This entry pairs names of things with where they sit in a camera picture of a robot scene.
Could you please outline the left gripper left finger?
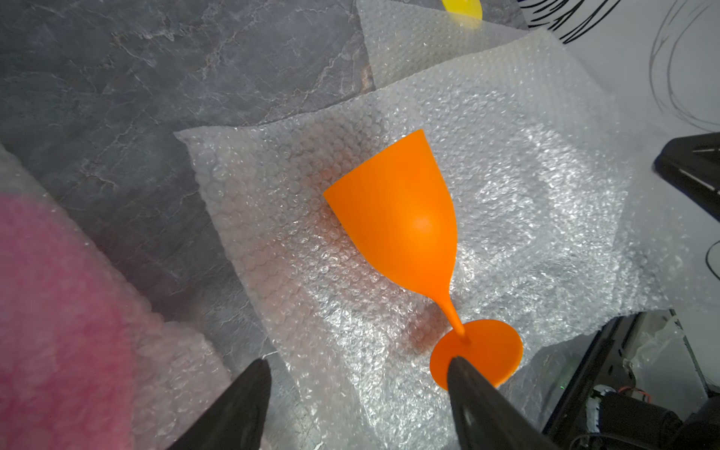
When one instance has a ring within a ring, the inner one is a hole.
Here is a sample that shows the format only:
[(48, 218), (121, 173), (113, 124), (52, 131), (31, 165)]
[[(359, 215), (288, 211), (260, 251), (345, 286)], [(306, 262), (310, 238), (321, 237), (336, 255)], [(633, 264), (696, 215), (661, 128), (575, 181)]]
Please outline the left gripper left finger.
[(253, 361), (170, 450), (259, 450), (271, 388), (269, 363), (262, 358)]

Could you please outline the bubble wrap of orange glass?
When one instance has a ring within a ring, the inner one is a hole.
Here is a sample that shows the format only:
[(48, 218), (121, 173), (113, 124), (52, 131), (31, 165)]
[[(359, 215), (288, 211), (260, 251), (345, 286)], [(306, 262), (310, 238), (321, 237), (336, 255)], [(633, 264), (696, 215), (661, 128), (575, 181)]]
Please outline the bubble wrap of orange glass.
[(429, 374), (440, 309), (359, 254), (324, 191), (424, 131), (457, 214), (451, 296), (463, 320), (522, 338), (502, 393), (543, 426), (556, 364), (544, 347), (656, 301), (623, 262), (622, 215), (639, 141), (553, 35), (420, 71), (260, 127), (195, 127), (202, 199), (250, 303), (329, 449), (455, 446)]

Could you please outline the bubble wrap of yellow glass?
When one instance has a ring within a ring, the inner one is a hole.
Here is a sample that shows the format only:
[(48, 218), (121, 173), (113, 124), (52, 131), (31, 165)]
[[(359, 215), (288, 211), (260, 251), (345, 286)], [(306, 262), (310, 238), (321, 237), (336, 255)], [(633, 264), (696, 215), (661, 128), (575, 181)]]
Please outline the bubble wrap of yellow glass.
[(358, 1), (356, 7), (376, 88), (529, 33), (517, 7), (491, 9), (501, 24), (399, 1)]

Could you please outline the yellow wine glass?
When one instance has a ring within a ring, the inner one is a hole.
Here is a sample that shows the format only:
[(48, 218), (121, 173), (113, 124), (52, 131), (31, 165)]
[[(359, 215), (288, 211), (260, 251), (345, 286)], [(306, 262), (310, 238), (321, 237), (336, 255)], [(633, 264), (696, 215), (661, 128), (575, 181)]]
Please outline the yellow wine glass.
[(480, 0), (442, 0), (444, 8), (453, 14), (483, 19), (483, 7)]

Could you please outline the orange wine glass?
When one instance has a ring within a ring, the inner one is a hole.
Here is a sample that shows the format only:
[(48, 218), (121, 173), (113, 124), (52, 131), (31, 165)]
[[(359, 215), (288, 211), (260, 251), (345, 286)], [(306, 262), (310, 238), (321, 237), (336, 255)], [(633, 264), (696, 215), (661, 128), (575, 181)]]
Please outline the orange wine glass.
[(324, 198), (367, 262), (400, 287), (431, 299), (451, 331), (435, 345), (429, 371), (441, 388), (456, 357), (492, 386), (519, 368), (523, 345), (506, 322), (463, 322), (450, 295), (459, 233), (453, 200), (423, 130), (390, 145), (337, 180)]

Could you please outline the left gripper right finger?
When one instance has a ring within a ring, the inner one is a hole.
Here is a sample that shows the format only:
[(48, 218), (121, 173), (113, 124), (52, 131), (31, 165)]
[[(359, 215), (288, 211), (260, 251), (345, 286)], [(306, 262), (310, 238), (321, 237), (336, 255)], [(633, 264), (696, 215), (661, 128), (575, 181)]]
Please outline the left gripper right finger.
[(555, 449), (470, 362), (452, 359), (447, 388), (463, 450)]

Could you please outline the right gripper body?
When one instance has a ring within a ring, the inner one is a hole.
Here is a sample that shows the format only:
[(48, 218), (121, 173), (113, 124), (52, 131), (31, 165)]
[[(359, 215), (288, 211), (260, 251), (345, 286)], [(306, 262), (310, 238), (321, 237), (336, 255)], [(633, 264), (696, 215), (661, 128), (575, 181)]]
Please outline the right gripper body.
[(670, 140), (654, 160), (654, 171), (719, 221), (719, 133)]

